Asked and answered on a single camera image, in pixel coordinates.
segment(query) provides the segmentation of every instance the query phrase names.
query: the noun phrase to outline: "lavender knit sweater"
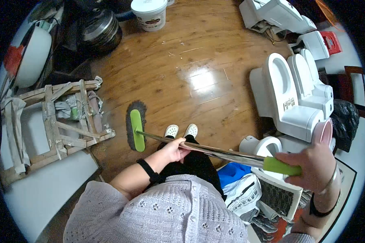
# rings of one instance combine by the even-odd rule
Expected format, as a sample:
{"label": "lavender knit sweater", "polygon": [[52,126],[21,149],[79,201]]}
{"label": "lavender knit sweater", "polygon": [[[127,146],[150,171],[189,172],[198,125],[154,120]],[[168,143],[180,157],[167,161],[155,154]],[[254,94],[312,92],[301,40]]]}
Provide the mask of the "lavender knit sweater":
{"label": "lavender knit sweater", "polygon": [[[131,201],[107,183],[89,182],[63,242],[247,242],[247,236],[243,222],[210,183],[175,175]],[[290,234],[282,242],[315,241]]]}

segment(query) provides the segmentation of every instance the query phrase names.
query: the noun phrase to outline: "green mop head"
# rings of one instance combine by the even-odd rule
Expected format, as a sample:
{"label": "green mop head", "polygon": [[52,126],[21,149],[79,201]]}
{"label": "green mop head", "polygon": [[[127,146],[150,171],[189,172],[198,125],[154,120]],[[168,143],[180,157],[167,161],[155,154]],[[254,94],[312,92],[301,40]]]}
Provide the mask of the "green mop head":
{"label": "green mop head", "polygon": [[145,128],[146,105],[140,100],[131,103],[126,113],[127,143],[132,150],[143,152],[145,150],[145,138],[135,131],[143,131]]}

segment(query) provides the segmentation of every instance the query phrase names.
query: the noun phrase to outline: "hand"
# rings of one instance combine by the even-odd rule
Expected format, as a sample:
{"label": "hand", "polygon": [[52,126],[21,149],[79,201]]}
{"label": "hand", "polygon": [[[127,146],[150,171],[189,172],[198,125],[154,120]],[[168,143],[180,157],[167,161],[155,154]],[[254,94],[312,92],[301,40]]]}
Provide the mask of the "hand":
{"label": "hand", "polygon": [[169,142],[164,148],[147,157],[145,161],[147,163],[149,161],[157,161],[161,165],[166,166],[171,162],[181,160],[190,153],[190,150],[179,148],[179,144],[185,140],[185,138],[179,138]]}
{"label": "hand", "polygon": [[288,177],[285,182],[313,192],[321,192],[325,188],[336,167],[330,148],[323,143],[314,144],[300,153],[277,153],[276,158],[302,168],[301,176]]}

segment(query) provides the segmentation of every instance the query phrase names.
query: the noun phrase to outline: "white shoe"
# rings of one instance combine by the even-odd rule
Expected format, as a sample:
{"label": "white shoe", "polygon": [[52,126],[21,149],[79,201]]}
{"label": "white shoe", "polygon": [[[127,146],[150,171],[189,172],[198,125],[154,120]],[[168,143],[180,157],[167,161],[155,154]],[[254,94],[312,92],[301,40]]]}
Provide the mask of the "white shoe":
{"label": "white shoe", "polygon": [[174,125],[174,124],[170,125],[166,128],[165,137],[173,136],[174,138],[176,138],[178,132],[179,132],[179,126]]}
{"label": "white shoe", "polygon": [[195,124],[189,124],[188,128],[185,131],[183,138],[185,138],[187,135],[192,135],[194,138],[196,138],[197,126]]}

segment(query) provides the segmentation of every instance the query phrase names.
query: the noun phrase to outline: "white bucket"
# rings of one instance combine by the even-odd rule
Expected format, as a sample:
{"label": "white bucket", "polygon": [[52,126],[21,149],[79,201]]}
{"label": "white bucket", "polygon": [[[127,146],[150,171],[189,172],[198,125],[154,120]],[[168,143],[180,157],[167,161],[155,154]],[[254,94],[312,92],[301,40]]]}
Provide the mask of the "white bucket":
{"label": "white bucket", "polygon": [[167,0],[134,0],[131,10],[145,31],[157,31],[166,22]]}

